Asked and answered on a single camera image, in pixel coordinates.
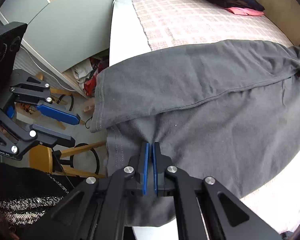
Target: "pink cloth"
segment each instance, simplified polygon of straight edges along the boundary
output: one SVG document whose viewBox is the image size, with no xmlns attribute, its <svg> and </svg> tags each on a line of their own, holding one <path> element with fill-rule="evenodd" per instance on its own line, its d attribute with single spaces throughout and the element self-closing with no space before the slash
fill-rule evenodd
<svg viewBox="0 0 300 240">
<path fill-rule="evenodd" d="M 252 16 L 262 16 L 264 15 L 263 12 L 254 10 L 254 9 L 248 9 L 248 8 L 239 8 L 239 7 L 230 7 L 227 8 L 229 12 L 232 12 L 233 14 L 238 15 L 252 15 Z"/>
</svg>

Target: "white cabinet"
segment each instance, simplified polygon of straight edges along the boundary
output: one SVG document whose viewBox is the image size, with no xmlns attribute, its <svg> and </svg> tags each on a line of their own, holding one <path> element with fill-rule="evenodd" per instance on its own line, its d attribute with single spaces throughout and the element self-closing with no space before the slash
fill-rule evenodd
<svg viewBox="0 0 300 240">
<path fill-rule="evenodd" d="M 0 20 L 28 23 L 22 44 L 82 93 L 73 65 L 109 48 L 113 0 L 6 0 Z"/>
</svg>

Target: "wooden chair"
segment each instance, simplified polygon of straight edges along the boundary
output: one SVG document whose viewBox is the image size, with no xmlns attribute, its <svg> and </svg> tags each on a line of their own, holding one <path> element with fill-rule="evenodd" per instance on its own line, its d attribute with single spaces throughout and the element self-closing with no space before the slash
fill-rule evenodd
<svg viewBox="0 0 300 240">
<path fill-rule="evenodd" d="M 80 147 L 69 148 L 61 151 L 61 158 L 69 157 L 71 155 L 76 155 L 90 150 L 91 148 L 98 148 L 106 145 L 106 142 L 98 142 L 93 144 L 88 144 Z M 53 173 L 53 165 L 55 164 L 56 159 L 52 156 L 52 149 L 38 145 L 32 148 L 29 152 L 29 165 L 30 168 L 37 169 L 40 171 Z M 71 168 L 68 165 L 61 164 L 63 170 L 68 176 L 80 176 L 80 177 L 95 177 L 95 178 L 105 178 L 104 175 L 95 174 L 87 171 L 80 171 L 74 168 Z"/>
</svg>

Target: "chair leg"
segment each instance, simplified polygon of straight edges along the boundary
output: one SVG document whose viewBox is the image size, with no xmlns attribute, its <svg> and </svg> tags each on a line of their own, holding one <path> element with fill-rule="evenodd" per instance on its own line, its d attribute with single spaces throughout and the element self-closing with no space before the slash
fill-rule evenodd
<svg viewBox="0 0 300 240">
<path fill-rule="evenodd" d="M 80 147 L 76 147 L 76 148 L 66 149 L 66 150 L 61 151 L 61 158 L 69 157 L 71 155 L 76 155 L 78 153 L 88 151 L 91 148 L 98 148 L 98 147 L 101 147 L 104 145 L 106 145 L 106 142 L 97 142 L 97 143 L 92 143 L 92 144 L 88 144 L 88 145 L 84 145 L 84 146 L 80 146 Z"/>
<path fill-rule="evenodd" d="M 74 168 L 71 168 L 67 165 L 62 165 L 63 167 L 63 170 L 65 171 L 65 173 L 69 176 L 80 176 L 80 177 L 95 177 L 97 179 L 103 179 L 105 178 L 106 176 L 104 175 L 101 175 L 101 174 L 95 174 L 95 173 L 92 173 L 92 172 L 88 172 L 88 171 L 80 171 L 80 170 L 77 170 L 77 169 L 74 169 Z"/>
</svg>

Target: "bed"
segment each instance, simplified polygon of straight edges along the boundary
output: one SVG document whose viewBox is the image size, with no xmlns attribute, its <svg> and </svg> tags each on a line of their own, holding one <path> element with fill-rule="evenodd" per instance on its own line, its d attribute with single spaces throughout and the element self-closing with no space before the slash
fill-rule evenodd
<svg viewBox="0 0 300 240">
<path fill-rule="evenodd" d="M 110 66 L 153 50 L 227 39 L 293 45 L 266 16 L 233 15 L 205 0 L 116 0 Z M 300 152 L 274 179 L 241 201 L 277 232 L 293 232 L 300 224 Z M 134 231 L 138 239 L 178 237 L 175 220 Z"/>
</svg>

